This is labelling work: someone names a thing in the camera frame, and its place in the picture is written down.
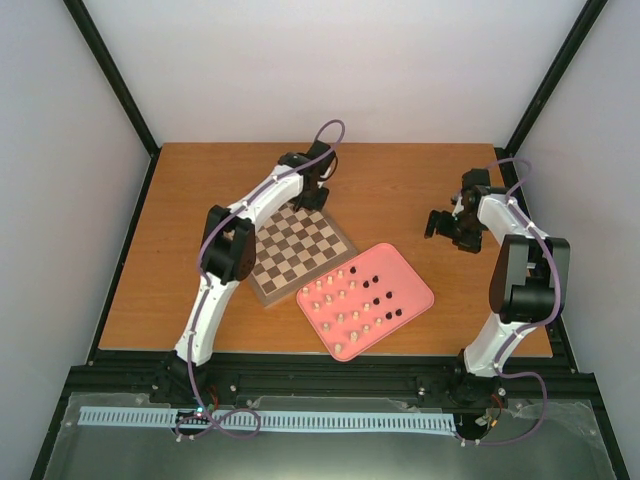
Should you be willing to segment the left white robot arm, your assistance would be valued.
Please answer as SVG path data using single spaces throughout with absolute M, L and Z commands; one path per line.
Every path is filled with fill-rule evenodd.
M 287 203 L 321 209 L 328 196 L 323 183 L 335 158 L 333 146 L 316 140 L 305 153 L 284 154 L 267 177 L 240 200 L 209 210 L 197 259 L 198 292 L 175 345 L 177 358 L 189 366 L 175 375 L 172 384 L 184 401 L 197 402 L 207 393 L 208 378 L 195 368 L 210 360 L 227 305 L 254 269 L 258 230 Z

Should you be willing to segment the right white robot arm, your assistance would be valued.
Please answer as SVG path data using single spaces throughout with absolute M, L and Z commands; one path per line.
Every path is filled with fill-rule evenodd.
M 553 322 L 566 298 L 570 244 L 553 237 L 525 214 L 513 193 L 491 185 L 487 168 L 465 172 L 451 212 L 433 210 L 425 228 L 477 254 L 483 234 L 500 246 L 489 285 L 491 313 L 454 368 L 452 387 L 492 384 L 506 360 L 533 330 Z

